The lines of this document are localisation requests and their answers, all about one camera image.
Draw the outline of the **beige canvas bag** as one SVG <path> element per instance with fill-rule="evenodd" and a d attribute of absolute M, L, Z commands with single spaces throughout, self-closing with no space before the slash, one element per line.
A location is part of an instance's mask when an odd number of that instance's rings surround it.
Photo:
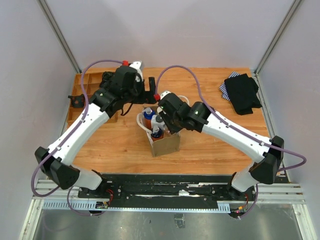
<path fill-rule="evenodd" d="M 150 107 L 152 110 L 155 111 L 155 115 L 160 115 L 160 108 L 158 106 L 152 105 L 148 107 Z M 145 119 L 143 116 L 143 110 L 148 107 L 143 106 L 142 111 L 138 113 L 136 116 L 136 122 L 147 136 L 152 156 L 160 157 L 160 156 L 178 152 L 180 150 L 181 135 L 179 132 L 171 134 L 167 126 L 165 127 L 165 130 L 163 130 L 163 138 L 157 141 L 152 141 L 151 139 L 152 129 L 150 130 L 146 127 Z"/>

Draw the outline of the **black garment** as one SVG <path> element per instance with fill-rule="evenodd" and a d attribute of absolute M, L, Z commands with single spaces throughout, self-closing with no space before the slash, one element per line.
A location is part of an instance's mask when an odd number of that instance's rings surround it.
<path fill-rule="evenodd" d="M 259 87 L 246 73 L 224 80 L 230 102 L 238 115 L 253 113 L 253 108 L 261 108 L 257 97 Z"/>

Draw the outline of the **orange bottle blue pump collar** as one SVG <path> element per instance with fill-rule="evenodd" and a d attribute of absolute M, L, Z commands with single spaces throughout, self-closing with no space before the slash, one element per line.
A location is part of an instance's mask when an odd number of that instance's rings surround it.
<path fill-rule="evenodd" d="M 152 129 L 152 117 L 153 115 L 155 115 L 155 111 L 153 109 L 151 109 L 150 107 L 146 107 L 143 111 L 142 111 L 143 117 L 144 117 L 144 122 L 145 122 L 145 126 L 151 130 Z"/>

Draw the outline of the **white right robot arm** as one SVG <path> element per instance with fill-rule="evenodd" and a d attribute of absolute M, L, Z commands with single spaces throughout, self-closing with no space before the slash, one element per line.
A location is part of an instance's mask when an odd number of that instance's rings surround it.
<path fill-rule="evenodd" d="M 228 143 L 251 158 L 249 166 L 235 172 L 227 184 L 226 193 L 230 199 L 240 199 L 256 184 L 274 183 L 283 160 L 283 153 L 278 150 L 284 146 L 281 137 L 268 138 L 251 132 L 213 108 L 208 108 L 205 103 L 197 101 L 189 106 L 170 91 L 154 97 L 158 103 L 159 115 L 170 133 L 174 134 L 182 129 L 205 133 Z"/>

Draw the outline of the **white bottle grey cap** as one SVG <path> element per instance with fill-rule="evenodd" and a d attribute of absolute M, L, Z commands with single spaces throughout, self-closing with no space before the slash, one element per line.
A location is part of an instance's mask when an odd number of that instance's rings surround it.
<path fill-rule="evenodd" d="M 155 126 L 159 127 L 163 131 L 166 129 L 166 124 L 160 115 L 154 114 L 151 118 L 150 123 L 151 123 L 151 129 L 153 129 L 153 127 Z"/>

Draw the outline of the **blue white striped cloth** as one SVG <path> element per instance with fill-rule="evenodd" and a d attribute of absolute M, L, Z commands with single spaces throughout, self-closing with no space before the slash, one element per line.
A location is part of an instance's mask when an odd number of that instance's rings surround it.
<path fill-rule="evenodd" d="M 236 71 L 233 71 L 230 75 L 229 75 L 229 79 L 234 78 L 239 76 L 240 74 Z M 227 101 L 230 101 L 230 97 L 228 95 L 228 91 L 227 91 L 227 87 L 225 83 L 222 83 L 219 87 L 219 90 L 221 91 L 221 97 Z"/>

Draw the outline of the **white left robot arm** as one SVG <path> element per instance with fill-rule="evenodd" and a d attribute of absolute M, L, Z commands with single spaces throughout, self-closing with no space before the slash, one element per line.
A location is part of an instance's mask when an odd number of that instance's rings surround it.
<path fill-rule="evenodd" d="M 96 198 L 107 193 L 107 185 L 95 171 L 73 166 L 74 159 L 83 145 L 126 104 L 155 103 L 155 83 L 145 90 L 142 61 L 123 62 L 104 87 L 91 97 L 85 96 L 85 107 L 73 124 L 48 147 L 39 147 L 35 157 L 41 171 L 63 190 L 84 187 Z"/>

